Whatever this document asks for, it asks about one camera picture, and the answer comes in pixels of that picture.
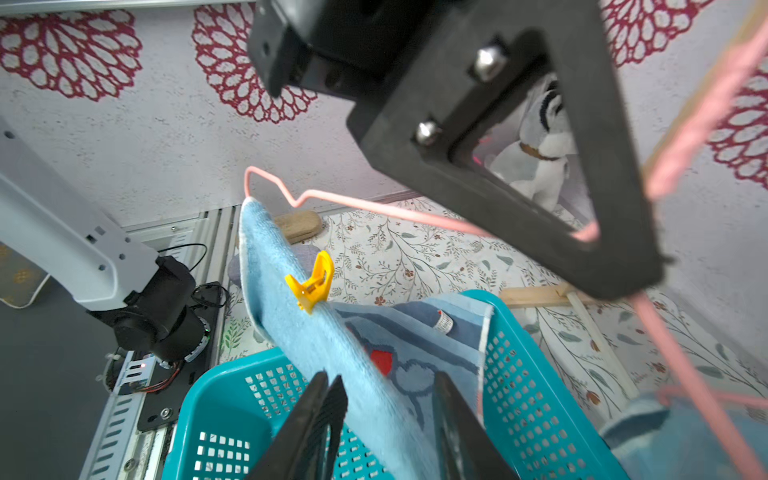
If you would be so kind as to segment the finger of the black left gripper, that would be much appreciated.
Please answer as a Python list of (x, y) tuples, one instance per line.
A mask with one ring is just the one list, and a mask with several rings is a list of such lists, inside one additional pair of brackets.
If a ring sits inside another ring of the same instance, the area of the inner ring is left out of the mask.
[(577, 288), (616, 299), (663, 260), (594, 1), (365, 1), (371, 166)]

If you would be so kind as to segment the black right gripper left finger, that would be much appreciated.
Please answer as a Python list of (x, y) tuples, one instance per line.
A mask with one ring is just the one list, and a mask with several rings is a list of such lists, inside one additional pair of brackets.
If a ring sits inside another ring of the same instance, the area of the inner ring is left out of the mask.
[(342, 378), (314, 375), (248, 479), (330, 479), (335, 468), (348, 397)]

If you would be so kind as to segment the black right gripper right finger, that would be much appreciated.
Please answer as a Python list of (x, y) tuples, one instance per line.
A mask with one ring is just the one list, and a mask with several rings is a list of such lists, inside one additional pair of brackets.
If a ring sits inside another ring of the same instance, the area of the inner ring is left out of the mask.
[(519, 480), (444, 372), (435, 376), (433, 415), (441, 479)]

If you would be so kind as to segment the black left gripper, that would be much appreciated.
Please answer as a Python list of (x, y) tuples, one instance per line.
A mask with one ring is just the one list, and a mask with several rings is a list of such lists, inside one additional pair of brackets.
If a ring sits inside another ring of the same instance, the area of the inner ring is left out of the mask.
[(343, 99), (377, 88), (435, 1), (257, 1), (247, 53), (273, 98), (298, 87)]

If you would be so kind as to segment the light blue towel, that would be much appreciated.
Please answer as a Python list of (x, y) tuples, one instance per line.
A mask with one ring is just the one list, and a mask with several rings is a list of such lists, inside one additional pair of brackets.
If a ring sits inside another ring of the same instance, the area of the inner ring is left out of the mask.
[(320, 371), (342, 378), (346, 424), (395, 478), (437, 478), (435, 376), (446, 373), (482, 414), (493, 307), (452, 293), (390, 307), (325, 301), (308, 315), (285, 282), (306, 279), (303, 264), (253, 198), (241, 209), (239, 263), (255, 330), (306, 379)]

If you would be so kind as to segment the yellow clothespin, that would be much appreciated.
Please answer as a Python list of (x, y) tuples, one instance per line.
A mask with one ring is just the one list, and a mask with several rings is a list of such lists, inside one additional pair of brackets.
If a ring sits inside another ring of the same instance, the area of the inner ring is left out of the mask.
[(317, 254), (312, 272), (306, 281), (300, 283), (292, 275), (285, 277), (285, 282), (296, 297), (300, 310), (311, 315), (319, 303), (328, 300), (334, 273), (335, 265), (331, 256), (326, 251), (321, 251)]

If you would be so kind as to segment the blue spotted towel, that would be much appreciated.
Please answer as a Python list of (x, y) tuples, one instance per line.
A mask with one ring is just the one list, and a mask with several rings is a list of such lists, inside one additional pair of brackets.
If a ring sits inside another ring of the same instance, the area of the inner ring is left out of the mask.
[(632, 400), (600, 436), (631, 479), (765, 479), (767, 400), (715, 391), (746, 442), (719, 439), (679, 386)]

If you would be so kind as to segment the pink wire hanger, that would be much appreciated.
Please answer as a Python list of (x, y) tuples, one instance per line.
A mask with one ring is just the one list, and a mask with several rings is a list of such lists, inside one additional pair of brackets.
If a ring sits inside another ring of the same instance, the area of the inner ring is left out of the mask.
[[(677, 118), (678, 124), (657, 145), (654, 163), (649, 167), (645, 182), (645, 190), (650, 199), (657, 200), (673, 191), (683, 170), (690, 165), (695, 149), (704, 143), (717, 121), (725, 116), (736, 91), (745, 82), (747, 75), (756, 68), (766, 51), (767, 19), (753, 16), (743, 25), (742, 30), (734, 38), (732, 46), (721, 56), (717, 67), (702, 82), (696, 95), (681, 110)], [(248, 200), (252, 198), (249, 187), (249, 177), (252, 174), (278, 186), (293, 207), (302, 205), (308, 198), (317, 198), (442, 229), (475, 235), (484, 233), (480, 228), (465, 221), (404, 210), (320, 190), (307, 190), (296, 199), (279, 177), (254, 166), (247, 167), (244, 174), (244, 193)], [(742, 477), (765, 479), (767, 472), (762, 463), (720, 403), (730, 401), (743, 405), (755, 404), (765, 408), (767, 401), (757, 397), (726, 395), (711, 390), (664, 326), (663, 320), (647, 295), (642, 292), (634, 294), (630, 297), (630, 303), (638, 318), (648, 329), (659, 351), (669, 362), (672, 371), (677, 374), (681, 382), (680, 390), (691, 398)]]

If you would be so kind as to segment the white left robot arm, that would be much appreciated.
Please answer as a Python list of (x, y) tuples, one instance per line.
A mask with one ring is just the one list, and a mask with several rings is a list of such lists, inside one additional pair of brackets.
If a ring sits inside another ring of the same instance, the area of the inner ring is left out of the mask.
[[(246, 62), (270, 95), (288, 86), (351, 100), (347, 126), (377, 171), (452, 211), (418, 214), (323, 191), (306, 198), (497, 237), (599, 300), (663, 277), (598, 5), (593, 1), (259, 1)], [(565, 114), (596, 223), (578, 232), (484, 172), (475, 143), (545, 74), (540, 111)], [(129, 349), (181, 360), (203, 331), (192, 278), (79, 195), (24, 144), (1, 147), (2, 241), (57, 279)]]

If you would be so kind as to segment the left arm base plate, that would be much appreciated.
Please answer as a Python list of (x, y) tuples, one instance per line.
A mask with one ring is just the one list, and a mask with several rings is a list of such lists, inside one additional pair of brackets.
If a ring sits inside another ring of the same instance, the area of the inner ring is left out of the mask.
[(209, 282), (194, 289), (187, 301), (185, 317), (174, 343), (188, 351), (171, 362), (161, 362), (153, 370), (139, 414), (137, 429), (149, 432), (170, 425), (180, 416), (183, 401), (192, 385), (208, 369), (217, 340), (219, 319), (230, 300), (229, 291), (219, 282)]

